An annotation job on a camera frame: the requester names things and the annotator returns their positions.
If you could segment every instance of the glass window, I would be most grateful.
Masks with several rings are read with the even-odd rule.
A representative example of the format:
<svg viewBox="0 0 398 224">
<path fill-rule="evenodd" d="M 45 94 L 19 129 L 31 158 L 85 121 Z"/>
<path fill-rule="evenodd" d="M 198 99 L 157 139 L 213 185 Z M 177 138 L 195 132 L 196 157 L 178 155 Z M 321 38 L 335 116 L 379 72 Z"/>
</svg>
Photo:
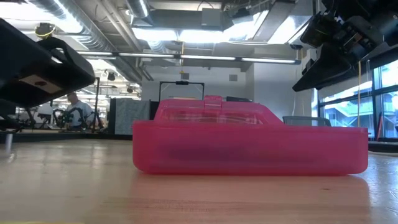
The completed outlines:
<svg viewBox="0 0 398 224">
<path fill-rule="evenodd" d="M 360 91 L 359 91 L 360 93 L 369 92 L 369 94 L 370 94 L 370 91 L 372 91 L 372 81 L 368 81 L 368 82 L 360 84 L 359 89 L 360 89 Z M 352 88 L 349 88 L 348 90 L 344 90 L 342 92 L 328 96 L 328 97 L 324 98 L 323 101 L 329 102 L 332 100 L 342 99 L 342 98 L 346 98 L 346 97 L 353 96 L 356 94 L 358 94 L 358 86 L 354 86 Z"/>
<path fill-rule="evenodd" d="M 330 120 L 332 126 L 358 127 L 358 99 L 325 105 L 324 117 Z M 374 137 L 373 101 L 371 97 L 361 99 L 359 122 L 361 127 L 368 128 L 369 137 Z"/>
<path fill-rule="evenodd" d="M 398 85 L 398 60 L 376 68 L 374 73 L 381 75 L 382 88 Z"/>
<path fill-rule="evenodd" d="M 398 138 L 398 91 L 383 94 L 382 100 L 384 137 Z"/>
</svg>

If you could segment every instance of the wooden table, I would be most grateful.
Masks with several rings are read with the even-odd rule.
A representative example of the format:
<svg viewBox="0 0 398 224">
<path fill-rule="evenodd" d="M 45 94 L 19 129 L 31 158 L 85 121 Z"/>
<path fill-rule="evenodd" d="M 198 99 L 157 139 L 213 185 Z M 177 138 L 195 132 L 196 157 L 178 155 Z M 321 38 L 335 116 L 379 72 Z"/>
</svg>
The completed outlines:
<svg viewBox="0 0 398 224">
<path fill-rule="evenodd" d="M 15 144 L 0 161 L 0 221 L 113 223 L 398 223 L 398 159 L 369 157 L 346 177 L 156 176 L 131 142 Z"/>
</svg>

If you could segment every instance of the pink plastic container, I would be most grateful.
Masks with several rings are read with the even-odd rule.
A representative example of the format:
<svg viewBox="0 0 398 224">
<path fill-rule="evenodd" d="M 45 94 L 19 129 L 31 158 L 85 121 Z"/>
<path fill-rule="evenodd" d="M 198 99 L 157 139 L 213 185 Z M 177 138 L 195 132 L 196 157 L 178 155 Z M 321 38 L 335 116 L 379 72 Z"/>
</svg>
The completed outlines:
<svg viewBox="0 0 398 224">
<path fill-rule="evenodd" d="M 368 166 L 366 128 L 288 126 L 265 106 L 163 100 L 133 125 L 134 165 L 151 174 L 346 175 Z"/>
</svg>

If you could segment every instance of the person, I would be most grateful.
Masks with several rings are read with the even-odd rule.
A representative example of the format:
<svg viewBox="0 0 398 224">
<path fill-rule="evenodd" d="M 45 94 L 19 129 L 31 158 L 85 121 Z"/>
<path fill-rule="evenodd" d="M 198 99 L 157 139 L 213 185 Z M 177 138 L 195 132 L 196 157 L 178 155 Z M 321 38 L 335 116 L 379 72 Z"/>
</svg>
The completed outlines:
<svg viewBox="0 0 398 224">
<path fill-rule="evenodd" d="M 94 111 L 91 108 L 91 106 L 87 103 L 80 101 L 75 92 L 69 93 L 67 97 L 68 101 L 70 102 L 67 111 L 70 111 L 73 108 L 80 108 L 83 112 L 83 118 L 85 119 L 87 125 L 90 125 L 90 123 L 94 118 Z M 68 129 L 81 130 L 81 121 L 79 121 L 80 119 L 79 112 L 75 110 L 74 112 L 72 112 L 72 114 L 73 114 L 72 121 L 68 123 Z"/>
</svg>

